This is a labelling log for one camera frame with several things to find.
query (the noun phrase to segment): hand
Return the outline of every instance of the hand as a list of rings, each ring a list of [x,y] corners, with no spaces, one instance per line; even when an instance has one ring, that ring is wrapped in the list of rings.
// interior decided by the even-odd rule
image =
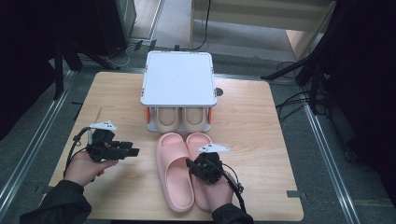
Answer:
[[[69,167],[64,175],[65,180],[70,180],[85,187],[96,176],[105,173],[105,169],[117,164],[119,161],[99,161],[95,162],[91,159],[86,151],[77,153],[70,162]]]
[[[206,184],[204,180],[197,179],[202,185],[210,211],[214,212],[222,205],[233,201],[233,189],[224,176],[215,184]]]

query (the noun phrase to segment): slipper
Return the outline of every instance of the slipper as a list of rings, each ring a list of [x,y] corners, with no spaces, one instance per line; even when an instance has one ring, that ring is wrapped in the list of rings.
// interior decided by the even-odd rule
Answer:
[[[180,126],[177,107],[156,107],[155,124],[159,133],[175,132]]]
[[[185,212],[194,204],[189,168],[189,151],[177,133],[166,133],[158,139],[155,157],[157,170],[168,205],[176,212]]]
[[[207,122],[205,107],[183,107],[181,124],[188,133],[198,133],[204,130]]]
[[[186,139],[187,149],[190,153],[190,159],[195,161],[195,159],[201,153],[198,151],[198,147],[203,147],[209,143],[212,143],[212,139],[204,133],[192,133]],[[195,175],[191,175],[192,188],[194,189],[195,202],[198,207],[204,210],[210,210],[209,204],[207,203],[206,196],[204,190],[199,181],[197,181],[198,177]]]

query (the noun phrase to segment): wooden desk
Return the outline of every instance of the wooden desk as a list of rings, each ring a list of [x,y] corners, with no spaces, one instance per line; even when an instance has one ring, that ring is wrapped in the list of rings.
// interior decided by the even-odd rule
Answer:
[[[194,20],[206,20],[208,3],[192,1],[190,47]],[[300,60],[318,34],[326,31],[334,7],[333,0],[212,0],[209,20],[287,30],[294,55]]]
[[[49,184],[62,178],[73,136],[95,121],[111,120],[118,127],[114,140],[132,141],[138,157],[127,158],[106,170],[84,191],[92,205],[90,218],[134,220],[211,220],[211,214],[196,205],[186,213],[171,210],[165,202],[157,173],[154,149],[159,133],[146,128],[146,108],[140,103],[143,76],[97,74],[70,134],[64,153]],[[245,187],[247,211],[255,220],[298,221],[304,216],[268,83],[216,78],[224,94],[213,108],[214,143],[227,146],[221,160],[235,169]],[[86,136],[81,144],[86,145]],[[233,203],[239,205],[236,197]]]

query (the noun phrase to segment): person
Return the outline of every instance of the person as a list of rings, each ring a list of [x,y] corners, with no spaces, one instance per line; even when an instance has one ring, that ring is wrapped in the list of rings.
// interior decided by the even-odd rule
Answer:
[[[46,195],[36,210],[21,215],[20,223],[83,223],[92,210],[83,196],[84,187],[117,163],[118,161],[94,162],[88,152],[77,153],[70,162],[64,179]],[[215,223],[253,223],[250,215],[232,204],[233,190],[224,177],[213,185],[207,185],[203,181],[201,184]]]

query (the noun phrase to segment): black jacket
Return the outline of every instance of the black jacket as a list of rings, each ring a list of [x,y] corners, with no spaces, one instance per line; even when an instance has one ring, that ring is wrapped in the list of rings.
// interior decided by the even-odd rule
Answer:
[[[30,213],[23,214],[21,224],[83,223],[92,208],[82,195],[84,188],[71,181],[61,180],[44,198],[40,206]],[[231,203],[224,204],[212,214],[215,223],[248,224],[253,218]]]

